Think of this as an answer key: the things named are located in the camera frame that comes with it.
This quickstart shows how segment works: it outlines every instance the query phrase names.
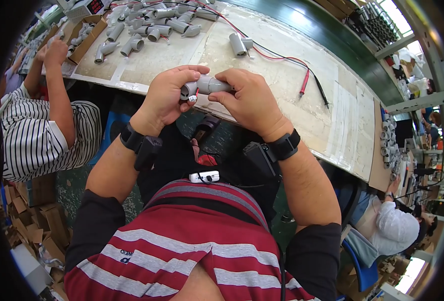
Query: gray stripe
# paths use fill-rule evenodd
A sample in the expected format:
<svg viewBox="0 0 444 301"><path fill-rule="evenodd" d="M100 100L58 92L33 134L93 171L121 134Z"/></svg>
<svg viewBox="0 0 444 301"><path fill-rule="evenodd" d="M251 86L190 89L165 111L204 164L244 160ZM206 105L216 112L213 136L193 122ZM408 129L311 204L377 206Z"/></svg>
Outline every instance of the gray stripe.
<svg viewBox="0 0 444 301"><path fill-rule="evenodd" d="M160 198L166 194L172 193L172 192L197 192L197 193L204 193L207 195L213 195L213 196L220 196L224 197L226 199L229 199L231 201L237 202L238 204L242 205L244 208L247 208L251 213L253 213L256 218L260 221L261 225L264 226L264 228L268 231L268 227L265 222L265 218L263 218L255 209L252 207L248 202L245 200L231 194L225 191L212 189L210 187L203 187L203 186L177 186L177 187L171 187L166 188L162 192L158 193L156 195L156 198Z"/></svg>

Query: worker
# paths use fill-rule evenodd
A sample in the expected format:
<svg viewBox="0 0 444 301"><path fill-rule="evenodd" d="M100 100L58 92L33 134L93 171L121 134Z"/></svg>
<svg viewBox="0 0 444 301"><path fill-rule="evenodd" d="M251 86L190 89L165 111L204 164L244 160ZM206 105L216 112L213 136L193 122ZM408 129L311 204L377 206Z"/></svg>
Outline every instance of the worker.
<svg viewBox="0 0 444 301"><path fill-rule="evenodd" d="M43 46L21 86L3 94L0 85L0 118L4 140L3 177L25 182L56 171L83 166L98 151L102 122L108 110L102 102L70 102L61 65L68 46L54 40ZM45 64L49 101L39 100L39 81Z"/></svg>
<svg viewBox="0 0 444 301"><path fill-rule="evenodd" d="M263 213L267 204L261 204L273 205L278 185L271 188L275 192L267 191L273 196L269 200L224 179L222 171L218 182L187 179L218 166L197 164L190 141L174 135L175 120L194 105L180 102L180 88L209 71L186 65L157 75L140 109L93 167L66 253L65 290L71 301L280 300L281 294L284 300L335 299L341 238L337 198L262 76L243 69L223 71L215 77L234 87L235 95L217 92L208 99L224 105L240 125L271 147L284 146L277 158L297 223L285 262L270 234L271 220ZM147 150L160 144L154 159ZM259 172L252 168L247 173ZM162 182L153 186L162 188L125 225L123 201L136 181L145 187L143 182L152 178ZM264 184L255 186L251 191L266 189Z"/></svg>
<svg viewBox="0 0 444 301"><path fill-rule="evenodd" d="M375 194L362 191L357 206L350 219L379 255L398 254L414 243L419 243L428 233L433 220L416 218L410 213L396 209L394 194L398 190L400 177L397 176L388 187L383 200ZM339 200L345 207L347 197L352 191L341 190Z"/></svg>

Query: hand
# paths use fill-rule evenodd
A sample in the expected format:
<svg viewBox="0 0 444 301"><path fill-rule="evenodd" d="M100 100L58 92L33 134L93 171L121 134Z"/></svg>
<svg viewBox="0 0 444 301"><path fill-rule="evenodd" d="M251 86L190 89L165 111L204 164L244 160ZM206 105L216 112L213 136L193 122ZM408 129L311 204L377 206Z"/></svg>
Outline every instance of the hand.
<svg viewBox="0 0 444 301"><path fill-rule="evenodd" d="M62 66L63 61L65 61L67 57L67 52L69 51L69 47L63 41L60 40L60 37L55 38L50 44L50 48L45 50L46 54L44 57L45 68L50 69L54 66Z"/></svg>
<svg viewBox="0 0 444 301"><path fill-rule="evenodd" d="M389 187L387 187L387 192L392 192L392 194L395 195L395 192L399 189L400 182L401 177L397 175L397 177L395 177L395 181L392 182Z"/></svg>
<svg viewBox="0 0 444 301"><path fill-rule="evenodd" d="M225 106L244 128L256 132L266 142L275 141L286 133L292 134L293 125L280 111L261 75L244 69L228 69L215 77L234 87L235 97L228 92L215 92L208 100Z"/></svg>
<svg viewBox="0 0 444 301"><path fill-rule="evenodd" d="M197 81L201 73L208 72L210 69L205 66L185 65L157 75L148 88L142 106L130 119L134 130L140 129L144 131L141 134L158 136L165 125L173 123L195 104L180 100L180 88L187 82Z"/></svg>

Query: person's right hand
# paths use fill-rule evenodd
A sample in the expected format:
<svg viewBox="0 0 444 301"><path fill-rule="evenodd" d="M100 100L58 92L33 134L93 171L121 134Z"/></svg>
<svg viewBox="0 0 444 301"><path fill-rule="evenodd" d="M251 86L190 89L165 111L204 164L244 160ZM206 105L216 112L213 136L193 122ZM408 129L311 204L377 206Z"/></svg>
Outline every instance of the person's right hand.
<svg viewBox="0 0 444 301"><path fill-rule="evenodd" d="M286 133L292 134L293 125L284 117L265 79L244 69L228 69L215 75L234 87L235 97L228 92L215 92L208 100L221 103L244 128L272 142Z"/></svg>
<svg viewBox="0 0 444 301"><path fill-rule="evenodd" d="M50 69L54 66L62 66L68 51L69 47L66 43L60 39L54 39L50 44L50 48L46 50L44 57L45 68Z"/></svg>

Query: chair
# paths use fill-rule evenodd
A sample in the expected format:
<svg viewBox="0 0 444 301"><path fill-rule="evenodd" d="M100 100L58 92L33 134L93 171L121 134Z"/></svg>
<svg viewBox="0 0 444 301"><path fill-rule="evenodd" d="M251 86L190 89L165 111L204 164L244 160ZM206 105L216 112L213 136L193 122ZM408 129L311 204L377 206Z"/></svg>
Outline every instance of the chair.
<svg viewBox="0 0 444 301"><path fill-rule="evenodd" d="M369 287L379 280L379 273L377 272L377 262L374 262L370 268L361 267L357 256L350 247L350 245L344 240L342 241L342 247L349 254L356 268L357 282L359 286L359 292L367 290Z"/></svg>

